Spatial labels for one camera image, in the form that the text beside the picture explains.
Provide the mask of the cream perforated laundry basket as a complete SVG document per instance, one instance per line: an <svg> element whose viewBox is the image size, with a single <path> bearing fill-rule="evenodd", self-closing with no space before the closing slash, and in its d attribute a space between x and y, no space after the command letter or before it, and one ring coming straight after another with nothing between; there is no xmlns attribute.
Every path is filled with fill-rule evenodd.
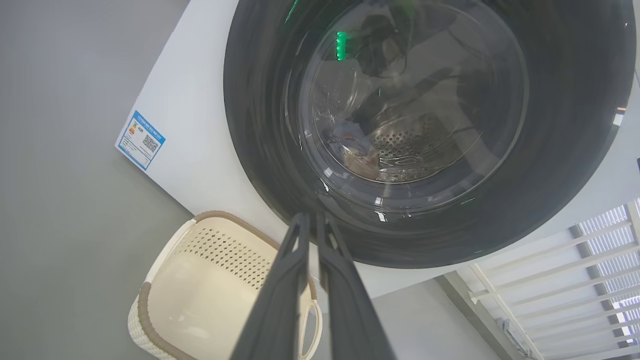
<svg viewBox="0 0 640 360"><path fill-rule="evenodd" d="M230 360L279 244L209 210L165 244L128 313L135 344L158 360Z"/></svg>

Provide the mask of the white slatted rack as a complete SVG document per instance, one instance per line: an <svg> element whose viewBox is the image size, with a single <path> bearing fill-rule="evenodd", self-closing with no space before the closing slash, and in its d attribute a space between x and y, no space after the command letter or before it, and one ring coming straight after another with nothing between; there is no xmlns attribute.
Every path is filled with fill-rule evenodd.
<svg viewBox="0 0 640 360"><path fill-rule="evenodd" d="M640 197L435 279L504 360L640 360Z"/></svg>

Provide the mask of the blue energy label sticker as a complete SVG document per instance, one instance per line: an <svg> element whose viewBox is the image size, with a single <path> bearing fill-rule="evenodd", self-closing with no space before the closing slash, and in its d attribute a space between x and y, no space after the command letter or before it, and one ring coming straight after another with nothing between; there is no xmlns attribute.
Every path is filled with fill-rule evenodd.
<svg viewBox="0 0 640 360"><path fill-rule="evenodd" d="M134 110L119 135L115 147L146 172L166 138L142 114Z"/></svg>

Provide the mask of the cream garment with black marks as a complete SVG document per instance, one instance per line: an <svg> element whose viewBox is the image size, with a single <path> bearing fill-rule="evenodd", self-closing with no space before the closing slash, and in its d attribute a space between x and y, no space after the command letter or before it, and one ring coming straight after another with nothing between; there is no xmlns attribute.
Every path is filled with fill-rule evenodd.
<svg viewBox="0 0 640 360"><path fill-rule="evenodd" d="M380 173L380 155L375 148L363 153L358 148L343 146L343 166L351 173L371 181L378 179Z"/></svg>

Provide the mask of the blue garment with orange print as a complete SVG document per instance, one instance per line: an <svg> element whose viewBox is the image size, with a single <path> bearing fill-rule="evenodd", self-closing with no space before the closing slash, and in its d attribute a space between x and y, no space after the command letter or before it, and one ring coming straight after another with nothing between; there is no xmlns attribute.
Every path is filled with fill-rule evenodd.
<svg viewBox="0 0 640 360"><path fill-rule="evenodd" d="M327 145L336 154L349 148L357 153L367 154L373 148L361 126L353 121L340 121L326 129L323 135Z"/></svg>

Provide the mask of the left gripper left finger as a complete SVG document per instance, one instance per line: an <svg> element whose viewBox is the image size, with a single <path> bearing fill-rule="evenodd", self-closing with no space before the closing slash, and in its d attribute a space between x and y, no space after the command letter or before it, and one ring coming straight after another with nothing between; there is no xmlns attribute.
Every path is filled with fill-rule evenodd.
<svg viewBox="0 0 640 360"><path fill-rule="evenodd" d="M230 360L298 360L300 299L307 287L311 219L296 214Z"/></svg>

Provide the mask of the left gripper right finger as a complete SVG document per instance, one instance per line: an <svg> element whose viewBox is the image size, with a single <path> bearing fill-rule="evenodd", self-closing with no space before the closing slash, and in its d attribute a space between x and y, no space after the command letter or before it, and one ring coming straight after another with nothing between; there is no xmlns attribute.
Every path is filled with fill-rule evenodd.
<svg viewBox="0 0 640 360"><path fill-rule="evenodd" d="M332 360L396 360L338 224L317 215L320 284L329 303Z"/></svg>

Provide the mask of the white front-load washing machine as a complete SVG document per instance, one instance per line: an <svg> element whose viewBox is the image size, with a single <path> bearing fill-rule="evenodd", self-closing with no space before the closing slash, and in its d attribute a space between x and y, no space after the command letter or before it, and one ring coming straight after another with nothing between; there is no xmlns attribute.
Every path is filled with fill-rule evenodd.
<svg viewBox="0 0 640 360"><path fill-rule="evenodd" d="M224 63L238 2L190 0L151 69L130 116L137 110L166 139L144 171L153 182L194 214L221 210L281 241L291 221L283 221L250 182L227 123ZM510 246L542 239L640 197L640 85L636 71L640 50L639 10L640 0L633 0L637 21L636 62L630 96L614 114L614 141L594 174L569 204ZM357 262L370 296L376 297L498 251L434 268L386 268Z"/></svg>

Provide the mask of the washing machine door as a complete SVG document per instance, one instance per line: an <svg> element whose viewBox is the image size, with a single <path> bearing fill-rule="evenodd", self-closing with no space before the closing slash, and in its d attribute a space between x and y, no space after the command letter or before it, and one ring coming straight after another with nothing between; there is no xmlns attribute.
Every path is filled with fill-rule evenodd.
<svg viewBox="0 0 640 360"><path fill-rule="evenodd" d="M633 87L633 0L239 0L224 59L238 159L284 222L329 214L353 259L489 255L585 186ZM359 127L377 180L323 134Z"/></svg>

